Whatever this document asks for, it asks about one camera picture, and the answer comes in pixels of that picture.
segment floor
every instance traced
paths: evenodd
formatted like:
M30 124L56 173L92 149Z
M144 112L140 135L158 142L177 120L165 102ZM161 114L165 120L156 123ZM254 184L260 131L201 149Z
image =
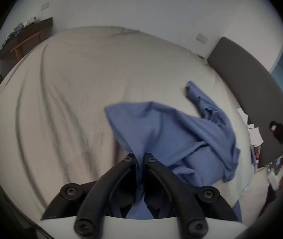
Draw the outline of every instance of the floor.
M239 199L242 222L247 227L255 222L265 203L268 188L267 173L267 168L256 172L247 190Z

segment screw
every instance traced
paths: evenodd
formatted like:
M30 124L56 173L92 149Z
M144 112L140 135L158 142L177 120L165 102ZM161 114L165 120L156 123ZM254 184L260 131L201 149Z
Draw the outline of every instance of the screw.
M92 236L95 232L95 226L91 221L78 221L75 224L76 232L83 237Z
M188 233L192 236L202 236L207 233L207 226L201 220L191 221L188 225Z
M206 198L211 198L214 196L214 192L210 189L203 191L203 196Z
M70 196L73 196L73 195L75 195L76 194L76 188L74 188L74 187L70 187L70 188L68 188L67 190L66 190L66 193L68 194L68 195L70 195Z
M147 161L150 162L150 163L154 163L154 162L157 161L157 159L155 159L154 157L151 157Z
M123 160L126 161L126 162L131 162L133 159L131 157L126 157Z

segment clutter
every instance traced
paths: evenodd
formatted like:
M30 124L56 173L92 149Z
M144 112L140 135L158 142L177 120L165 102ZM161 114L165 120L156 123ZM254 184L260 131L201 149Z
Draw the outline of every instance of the clutter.
M2 43L2 46L5 46L6 43L15 35L19 34L22 30L24 30L26 27L31 26L34 23L39 22L40 20L36 17L31 17L28 21L22 23L20 22L4 39L4 42Z

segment white wall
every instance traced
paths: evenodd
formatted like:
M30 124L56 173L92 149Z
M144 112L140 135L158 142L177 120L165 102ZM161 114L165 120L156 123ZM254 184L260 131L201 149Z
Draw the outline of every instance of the white wall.
M268 71L283 51L283 23L268 0L243 0L225 37L253 55Z
M41 11L41 5L50 2ZM0 49L5 36L20 21L32 16L53 17L52 32L78 26L123 26L183 46L207 57L231 22L241 0L18 0L0 30ZM208 41L195 40L198 33ZM15 65L11 54L0 61L6 75Z

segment gray headboard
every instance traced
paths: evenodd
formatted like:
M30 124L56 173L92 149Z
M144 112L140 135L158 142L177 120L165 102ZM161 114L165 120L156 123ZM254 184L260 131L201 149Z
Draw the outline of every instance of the gray headboard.
M283 154L283 146L269 129L272 120L283 124L283 93L271 74L238 44L222 37L207 59L249 115L249 123L259 127L264 140L259 167Z

